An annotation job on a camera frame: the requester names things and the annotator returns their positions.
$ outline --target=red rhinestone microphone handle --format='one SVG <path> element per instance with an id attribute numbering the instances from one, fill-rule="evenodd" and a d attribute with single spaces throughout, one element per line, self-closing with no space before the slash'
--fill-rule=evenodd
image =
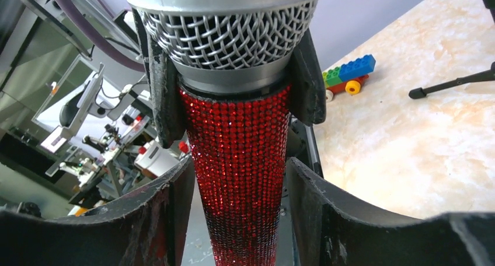
<path id="1" fill-rule="evenodd" d="M 289 88 L 244 101 L 180 91 L 217 266 L 275 265 Z"/>

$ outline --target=table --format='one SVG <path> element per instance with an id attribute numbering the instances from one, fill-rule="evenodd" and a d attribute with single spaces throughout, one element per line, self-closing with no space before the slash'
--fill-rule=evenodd
<path id="1" fill-rule="evenodd" d="M 325 179 L 417 218 L 495 210 L 495 82 L 407 95 L 490 68 L 482 0 L 425 0 L 334 67 L 365 54 L 377 67 L 361 93 L 335 95 L 314 126 Z"/>

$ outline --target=microphone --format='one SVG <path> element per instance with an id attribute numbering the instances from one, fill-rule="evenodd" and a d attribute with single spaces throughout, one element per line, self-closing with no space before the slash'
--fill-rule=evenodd
<path id="1" fill-rule="evenodd" d="M 318 0 L 127 1 L 180 74 L 177 92 L 216 265 L 274 265 L 288 120 L 302 93 L 296 81 L 306 91 L 321 89 L 311 97 L 323 98 L 325 115 L 306 33 Z M 303 38 L 310 47 L 298 47 Z M 306 51 L 311 64 L 303 63 Z M 313 75 L 305 70 L 311 67 L 318 80 L 291 79 L 293 66 L 298 75 Z M 170 72 L 156 67 L 165 65 L 150 64 L 149 74 Z M 155 112 L 158 124 L 173 123 L 161 115 Z"/>

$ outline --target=red cap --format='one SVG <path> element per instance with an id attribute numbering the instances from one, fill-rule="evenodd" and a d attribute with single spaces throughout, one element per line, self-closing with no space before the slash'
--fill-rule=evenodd
<path id="1" fill-rule="evenodd" d="M 185 142 L 179 142 L 179 149 L 184 153 L 189 152 L 189 146 Z"/>
<path id="2" fill-rule="evenodd" d="M 146 148 L 144 146 L 140 147 L 138 150 L 139 154 L 145 154 L 146 153 Z"/>

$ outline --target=silver mesh grille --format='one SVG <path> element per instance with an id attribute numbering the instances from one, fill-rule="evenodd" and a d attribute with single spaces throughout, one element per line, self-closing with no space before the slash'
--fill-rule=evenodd
<path id="1" fill-rule="evenodd" d="M 148 33 L 172 60 L 200 69 L 243 69 L 289 54 L 308 29 L 317 0 L 229 16 L 172 16 L 140 10 Z"/>

